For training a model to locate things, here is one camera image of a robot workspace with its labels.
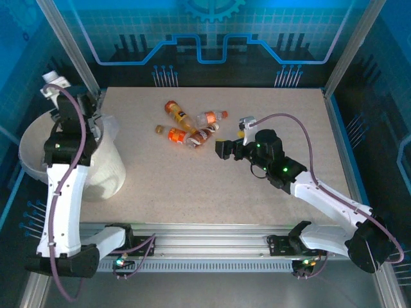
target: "bottle label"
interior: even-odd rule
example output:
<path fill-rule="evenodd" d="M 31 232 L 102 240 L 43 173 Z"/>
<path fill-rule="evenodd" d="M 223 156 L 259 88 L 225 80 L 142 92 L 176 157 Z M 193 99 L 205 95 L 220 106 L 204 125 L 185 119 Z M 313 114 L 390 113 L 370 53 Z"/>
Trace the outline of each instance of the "bottle label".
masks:
<path fill-rule="evenodd" d="M 164 106 L 165 111 L 171 114 L 177 123 L 180 123 L 185 117 L 186 113 L 181 110 L 180 106 L 175 101 L 169 101 L 166 106 Z"/>
<path fill-rule="evenodd" d="M 189 137 L 190 141 L 194 144 L 194 147 L 200 146 L 210 138 L 210 136 L 216 131 L 216 128 L 211 125 L 202 130 L 197 130 L 193 135 Z"/>
<path fill-rule="evenodd" d="M 178 130 L 176 128 L 172 128 L 168 132 L 168 140 L 178 143 L 178 144 L 183 144 L 184 143 L 184 137 L 187 135 L 187 133 L 184 130 Z"/>
<path fill-rule="evenodd" d="M 217 118 L 214 112 L 208 111 L 205 113 L 205 116 L 207 117 L 207 123 L 208 124 L 213 124 L 217 122 Z"/>

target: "small bottle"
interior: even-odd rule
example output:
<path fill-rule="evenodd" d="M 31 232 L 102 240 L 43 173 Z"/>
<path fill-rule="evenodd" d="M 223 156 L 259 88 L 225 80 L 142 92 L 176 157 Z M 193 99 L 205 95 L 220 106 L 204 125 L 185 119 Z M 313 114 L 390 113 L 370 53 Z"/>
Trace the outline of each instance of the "small bottle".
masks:
<path fill-rule="evenodd" d="M 222 119 L 225 119 L 228 116 L 229 114 L 227 111 L 213 110 L 199 114 L 198 116 L 196 116 L 195 121 L 197 127 L 205 127 L 207 125 L 221 121 Z"/>
<path fill-rule="evenodd" d="M 187 138 L 190 136 L 190 134 L 184 130 L 179 130 L 178 128 L 165 125 L 157 125 L 155 132 L 159 135 L 165 136 L 165 138 L 177 144 L 185 144 Z"/>
<path fill-rule="evenodd" d="M 189 133 L 194 133 L 196 131 L 194 121 L 181 110 L 180 106 L 175 101 L 168 101 L 168 103 L 164 106 L 164 109 L 182 129 Z"/>
<path fill-rule="evenodd" d="M 202 130 L 197 130 L 195 133 L 190 135 L 187 140 L 186 144 L 190 148 L 197 148 L 198 146 L 201 146 L 203 143 L 205 143 L 215 131 L 219 128 L 217 123 L 214 123 L 210 126 L 207 126 L 206 128 L 203 128 Z"/>

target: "cylindrical container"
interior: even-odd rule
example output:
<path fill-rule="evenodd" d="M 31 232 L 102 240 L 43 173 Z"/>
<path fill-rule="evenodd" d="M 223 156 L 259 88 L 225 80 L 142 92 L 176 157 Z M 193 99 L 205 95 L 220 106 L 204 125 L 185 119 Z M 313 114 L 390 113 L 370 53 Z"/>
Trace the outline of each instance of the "cylindrical container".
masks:
<path fill-rule="evenodd" d="M 194 121 L 182 111 L 181 107 L 175 101 L 168 101 L 164 106 L 164 109 L 183 130 L 189 133 L 194 133 L 196 131 Z"/>
<path fill-rule="evenodd" d="M 217 131 L 218 128 L 218 124 L 214 123 L 206 128 L 203 128 L 202 130 L 197 130 L 187 138 L 186 144 L 190 148 L 197 148 L 198 146 L 201 146 L 203 143 L 205 143 L 211 137 L 211 135 Z"/>
<path fill-rule="evenodd" d="M 229 114 L 227 111 L 212 110 L 207 112 L 202 112 L 196 116 L 195 121 L 198 128 L 206 127 L 215 122 L 221 121 L 228 117 Z"/>
<path fill-rule="evenodd" d="M 166 125 L 157 125 L 155 132 L 159 135 L 165 136 L 165 138 L 177 144 L 185 144 L 187 138 L 189 137 L 188 132 Z"/>
<path fill-rule="evenodd" d="M 54 125 L 50 113 L 46 112 L 30 124 L 23 134 L 19 146 L 19 158 L 25 172 L 36 180 L 47 184 L 47 165 L 44 163 L 44 143 Z M 83 188 L 83 200 L 101 201 L 115 195 L 123 186 L 126 171 L 121 157 L 102 117 L 98 123 L 101 137 L 98 148 L 92 154 L 91 165 Z"/>

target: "beige tabletop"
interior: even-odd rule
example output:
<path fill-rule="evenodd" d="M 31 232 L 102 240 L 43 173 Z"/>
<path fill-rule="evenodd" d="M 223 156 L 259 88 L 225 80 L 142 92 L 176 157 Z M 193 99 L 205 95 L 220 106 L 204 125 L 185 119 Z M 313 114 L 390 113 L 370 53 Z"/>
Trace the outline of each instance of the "beige tabletop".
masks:
<path fill-rule="evenodd" d="M 252 176 L 248 161 L 220 160 L 215 138 L 189 150 L 157 135 L 157 124 L 175 125 L 164 111 L 169 100 L 192 117 L 227 110 L 228 119 L 215 133 L 219 139 L 237 139 L 241 117 L 261 119 L 276 112 L 298 117 L 312 140 L 317 176 L 348 195 L 320 89 L 109 88 L 103 112 L 119 122 L 115 144 L 127 177 L 112 198 L 83 203 L 83 222 L 333 224 L 311 205 Z M 259 125 L 262 128 L 275 129 L 286 155 L 308 166 L 306 140 L 295 122 L 275 118 Z"/>

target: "pile of bottles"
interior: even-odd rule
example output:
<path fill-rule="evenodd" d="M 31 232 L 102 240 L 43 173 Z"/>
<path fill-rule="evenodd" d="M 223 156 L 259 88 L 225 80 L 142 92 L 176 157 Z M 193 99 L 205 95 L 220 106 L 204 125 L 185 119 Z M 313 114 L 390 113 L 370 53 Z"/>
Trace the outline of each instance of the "pile of bottles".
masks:
<path fill-rule="evenodd" d="M 190 148 L 197 148 L 204 144 L 219 129 L 217 122 L 228 116 L 227 111 L 213 110 L 197 115 L 194 122 L 175 101 L 169 101 L 164 109 L 181 129 L 157 125 L 155 132 L 165 136 L 171 142 Z"/>

